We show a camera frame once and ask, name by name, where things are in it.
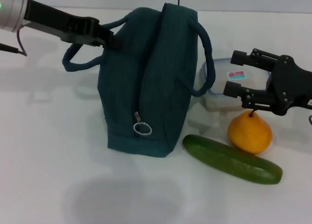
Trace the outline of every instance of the teal bag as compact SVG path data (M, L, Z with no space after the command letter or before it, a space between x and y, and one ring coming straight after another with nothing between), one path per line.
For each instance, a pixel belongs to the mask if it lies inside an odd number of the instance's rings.
M81 48L73 44L65 53L68 72L100 65L98 91L108 127L108 147L118 151L166 157L173 151L189 108L191 95L202 96L215 81L212 47L197 12L165 4L162 12L138 8L125 18L106 24L123 25L116 36L120 51L106 47L102 56L86 64L70 60ZM208 76L193 89L200 36Z

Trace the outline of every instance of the teal fabric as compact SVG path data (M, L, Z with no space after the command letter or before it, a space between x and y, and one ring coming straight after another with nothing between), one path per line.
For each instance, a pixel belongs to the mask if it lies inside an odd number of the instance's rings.
M98 91L108 126L108 147L118 151L166 157L181 133L191 95L201 96L215 81L212 47L197 12L165 4L162 12L138 8L125 18L104 25L123 25L118 36L123 48L105 48L102 56L86 64L73 64L81 45L73 44L63 64L74 72L100 64ZM207 81L194 90L197 41L200 36L206 55ZM153 132L142 136L133 130L138 111Z

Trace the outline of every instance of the zipper pull ring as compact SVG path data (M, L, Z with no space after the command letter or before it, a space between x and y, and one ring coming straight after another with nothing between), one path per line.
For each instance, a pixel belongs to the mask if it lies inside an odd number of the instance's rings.
M133 130L134 130L137 134L139 134L139 135L144 135L144 136L150 135L150 134L153 132L153 130L152 130L152 128L150 127L150 125L148 125L147 123L141 121L141 117L140 117L140 115L139 115L138 112L135 112L135 117L136 117L137 123L133 125ZM139 132L139 131L137 130L137 126L138 126L138 125L145 125L145 126L147 126L147 127L149 128L150 132L148 132L148 133Z

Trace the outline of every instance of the cucumber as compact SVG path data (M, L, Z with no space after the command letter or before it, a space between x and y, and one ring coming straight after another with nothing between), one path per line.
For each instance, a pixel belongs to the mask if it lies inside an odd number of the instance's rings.
M201 162L241 179L259 184L278 184L283 170L276 164L248 152L202 136L188 135L185 149Z

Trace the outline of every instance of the zipper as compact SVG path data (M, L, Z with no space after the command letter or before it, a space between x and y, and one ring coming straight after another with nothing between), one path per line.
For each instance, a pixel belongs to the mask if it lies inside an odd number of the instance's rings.
M140 69L137 72L135 87L134 87L133 96L132 96L133 124L136 124L137 122L139 122L139 120L141 122L139 113L142 114L141 112L142 110L140 109L140 95L142 92L143 77L146 71L146 67L148 65L148 61L150 60L150 57L154 52L155 44L159 38L162 21L164 18L164 12L166 11L166 8L167 8L167 4L164 5L162 12L160 13L157 19L154 32L152 34L153 38L148 42L147 49L145 50L141 58L142 62L141 62ZM137 130L140 131L140 124L137 126ZM134 137L139 137L139 134L134 132Z

